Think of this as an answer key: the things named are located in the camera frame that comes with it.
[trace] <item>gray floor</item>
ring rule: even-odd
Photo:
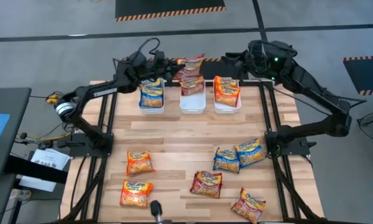
[[[113,0],[2,0],[0,37],[258,27],[252,1],[225,2],[225,12],[115,22]],[[373,23],[373,0],[259,0],[259,4],[266,27]],[[267,35],[269,40],[292,44],[299,52],[296,57],[299,64],[333,93],[361,97],[342,58],[373,55],[373,29],[271,32]],[[70,91],[78,85],[87,85],[90,80],[110,79],[114,73],[111,59],[128,56],[146,38],[1,42],[0,87],[28,86],[33,95],[46,96],[55,90]],[[160,48],[168,57],[202,52],[207,57],[220,57],[227,51],[244,50],[250,40],[259,39],[260,35],[201,34],[159,38]],[[364,106],[351,111],[354,119],[373,112],[373,96],[368,96],[367,100]],[[322,114],[299,102],[297,106],[302,123],[323,118]],[[31,99],[21,130],[39,135],[59,123],[51,106],[40,99]],[[373,125],[367,131],[373,135]],[[373,223],[373,141],[360,132],[355,121],[346,138],[317,136],[310,140],[318,142],[311,155],[326,217]],[[33,149],[14,146],[13,152],[23,156]],[[61,198],[62,191],[63,186],[57,186],[52,194],[34,193],[40,198]],[[58,202],[31,202],[22,207],[18,223],[50,222],[56,219],[57,210]]]

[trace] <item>wooden tabletop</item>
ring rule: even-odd
[[[272,111],[268,92],[267,103]],[[295,100],[275,92],[282,124],[300,124]],[[173,222],[246,222],[231,206],[239,197],[241,187],[253,197],[266,200],[259,221],[280,221],[278,191],[272,161],[266,159],[241,169],[239,174],[223,171],[221,198],[191,194],[194,173],[198,170],[213,172],[213,157],[218,146],[231,147],[259,138],[264,141],[265,121],[258,87],[243,86],[242,108],[236,114],[214,112],[213,89],[206,88],[206,109],[203,114],[181,114],[180,88],[166,87],[165,113],[143,115],[137,104],[138,91],[117,96],[114,117],[114,147],[108,159],[104,178],[99,222],[153,222],[149,208],[132,208],[119,205],[122,183],[126,180],[154,184],[149,200],[162,204],[162,218]],[[91,100],[83,117],[91,124],[98,121],[101,99]],[[106,109],[108,120],[109,105]],[[273,113],[270,113],[272,127]],[[149,151],[155,172],[126,176],[126,152]],[[311,165],[301,156],[289,156],[295,188],[308,206],[323,216]],[[71,161],[68,180],[62,198],[61,214],[70,211],[70,198],[81,158]],[[74,204],[84,192],[90,159],[87,158],[77,183]],[[290,196],[285,189],[289,216],[293,216]],[[90,198],[88,216],[92,217],[95,192]]]

